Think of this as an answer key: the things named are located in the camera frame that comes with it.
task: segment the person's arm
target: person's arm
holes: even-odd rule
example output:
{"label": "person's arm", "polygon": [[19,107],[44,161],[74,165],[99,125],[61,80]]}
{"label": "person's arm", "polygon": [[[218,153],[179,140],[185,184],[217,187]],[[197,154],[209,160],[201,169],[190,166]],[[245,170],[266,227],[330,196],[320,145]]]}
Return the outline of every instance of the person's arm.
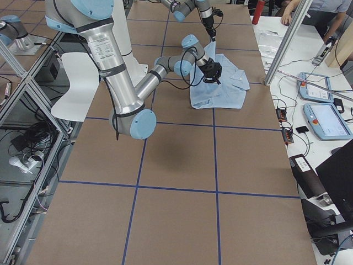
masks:
{"label": "person's arm", "polygon": [[337,16],[334,18],[332,26],[330,27],[330,29],[328,30],[328,32],[325,34],[325,36],[323,38],[324,42],[326,42],[329,39],[329,37],[331,37],[332,35],[335,34],[336,30],[341,25],[345,16],[346,16],[346,12],[337,13]]}
{"label": "person's arm", "polygon": [[283,16],[281,18],[281,23],[283,25],[290,24],[292,22],[292,11],[300,4],[301,0],[292,0],[286,7]]}

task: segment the blue shirt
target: blue shirt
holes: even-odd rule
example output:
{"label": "blue shirt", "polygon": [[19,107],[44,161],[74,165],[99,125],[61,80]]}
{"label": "blue shirt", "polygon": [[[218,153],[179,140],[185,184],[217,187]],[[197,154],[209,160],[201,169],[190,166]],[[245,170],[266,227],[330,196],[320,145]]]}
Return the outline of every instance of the blue shirt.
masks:
{"label": "blue shirt", "polygon": [[326,12],[346,12],[352,0],[313,0],[310,9]]}

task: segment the white table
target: white table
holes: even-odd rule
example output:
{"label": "white table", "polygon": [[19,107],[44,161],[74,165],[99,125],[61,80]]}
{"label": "white table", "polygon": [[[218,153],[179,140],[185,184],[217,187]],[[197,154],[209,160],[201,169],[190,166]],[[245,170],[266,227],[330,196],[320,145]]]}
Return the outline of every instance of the white table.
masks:
{"label": "white table", "polygon": [[[256,37],[262,30],[270,30],[277,32],[279,35],[284,36],[288,27],[282,25],[280,23],[280,18],[278,17],[261,17],[258,25],[254,25],[254,31]],[[281,65],[285,65],[292,61],[303,60],[303,59],[311,59],[313,58],[320,47],[323,45],[323,41],[317,33],[315,27],[301,25],[297,35],[294,37],[294,40],[290,46],[289,51],[287,52],[283,62]],[[262,57],[265,69],[269,67],[269,63],[272,62],[272,59]],[[314,70],[315,66],[312,65],[311,61],[300,61],[293,62],[290,65],[280,67],[284,72],[290,73],[294,76],[298,76],[300,72],[309,72],[311,73]],[[341,71],[338,68],[329,68],[326,63],[323,62],[320,66],[318,66],[314,73],[318,73],[321,75],[327,76],[335,76]],[[287,106],[294,106],[295,102],[290,100],[280,94],[279,80],[283,75],[277,73],[270,88],[271,94],[274,95],[273,98],[280,98],[284,100]],[[344,75],[338,75],[336,77],[330,78],[330,83],[333,90],[340,91],[352,91],[351,87],[344,77]],[[296,98],[298,94],[297,81],[293,78],[286,77],[280,83],[282,94]],[[353,97],[353,93],[347,92],[344,93],[346,96]],[[306,159],[310,163],[313,168],[316,168],[319,164],[321,164],[324,160],[326,160],[331,154],[330,151],[336,147],[340,147],[345,145],[348,141],[321,141],[316,135],[312,132],[311,127],[307,123],[307,119],[303,113],[303,105],[308,103],[309,101],[302,100],[300,96],[297,98],[297,106],[295,108],[287,109],[287,118],[289,122],[293,125],[293,128],[299,126],[307,126],[309,128],[309,132],[307,132],[307,136],[312,142],[310,152],[306,156]],[[344,119],[353,118],[350,114],[350,108],[353,107],[353,102],[349,102],[348,100],[343,99],[343,104],[345,108],[345,112],[342,114]],[[307,139],[303,134],[300,135],[305,141]],[[298,137],[294,136],[294,144],[290,144],[288,146],[288,157],[298,155],[304,153],[306,150],[306,146]],[[316,200],[310,199],[311,202],[318,205]],[[324,208],[325,210],[334,209],[337,213],[337,208],[335,206],[329,206]],[[333,259],[329,256],[322,256],[315,244],[313,244],[313,249],[315,252],[315,256],[317,259],[317,263],[322,265],[326,259]],[[338,257],[335,261],[335,265],[352,265],[353,264],[353,250],[344,250],[338,254]]]}

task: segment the red cylinder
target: red cylinder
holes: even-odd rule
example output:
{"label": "red cylinder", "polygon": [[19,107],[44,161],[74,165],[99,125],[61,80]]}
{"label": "red cylinder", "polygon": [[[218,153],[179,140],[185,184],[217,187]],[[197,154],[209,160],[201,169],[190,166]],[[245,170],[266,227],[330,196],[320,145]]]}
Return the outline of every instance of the red cylinder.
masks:
{"label": "red cylinder", "polygon": [[253,25],[257,25],[260,19],[260,16],[263,12],[265,6],[265,0],[258,0],[258,3],[256,5],[256,10],[255,10],[255,14],[253,17]]}

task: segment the light blue joint cap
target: light blue joint cap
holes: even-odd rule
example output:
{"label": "light blue joint cap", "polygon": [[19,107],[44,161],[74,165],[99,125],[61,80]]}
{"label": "light blue joint cap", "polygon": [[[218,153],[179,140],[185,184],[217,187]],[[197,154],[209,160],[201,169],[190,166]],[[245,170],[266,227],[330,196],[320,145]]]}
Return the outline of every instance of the light blue joint cap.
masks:
{"label": "light blue joint cap", "polygon": [[0,34],[0,40],[5,44],[5,46],[10,45],[12,43],[11,39],[4,34]]}
{"label": "light blue joint cap", "polygon": [[55,21],[51,18],[48,18],[47,16],[45,16],[46,19],[46,24],[48,25],[49,28],[54,29],[54,30],[58,30],[58,31],[62,31],[62,32],[66,32],[66,33],[72,33],[72,34],[77,34],[77,31],[74,27],[63,24],[61,22]]}
{"label": "light blue joint cap", "polygon": [[0,19],[5,22],[21,22],[21,20],[16,15],[5,15]]}
{"label": "light blue joint cap", "polygon": [[198,42],[199,40],[197,39],[197,37],[195,37],[194,34],[190,34],[181,41],[181,45],[183,48],[189,48],[191,46],[194,46]]}
{"label": "light blue joint cap", "polygon": [[114,0],[71,0],[71,3],[82,14],[97,20],[109,18],[114,7]]}
{"label": "light blue joint cap", "polygon": [[155,59],[155,61],[154,61],[154,65],[156,65],[156,64],[157,64],[157,62],[158,62],[158,60],[159,60],[160,58],[162,58],[162,57],[158,57],[157,59]]}
{"label": "light blue joint cap", "polygon": [[156,128],[157,118],[153,111],[144,109],[132,120],[130,135],[134,139],[143,140],[152,135]]}
{"label": "light blue joint cap", "polygon": [[192,64],[189,61],[177,61],[174,65],[174,72],[178,75],[181,76],[181,73],[183,73],[183,76],[187,76],[192,69]]}
{"label": "light blue joint cap", "polygon": [[174,12],[174,17],[175,17],[175,19],[176,19],[178,22],[183,22],[184,19],[185,19],[185,15],[184,15],[182,12],[180,12],[180,11],[175,11],[175,12]]}

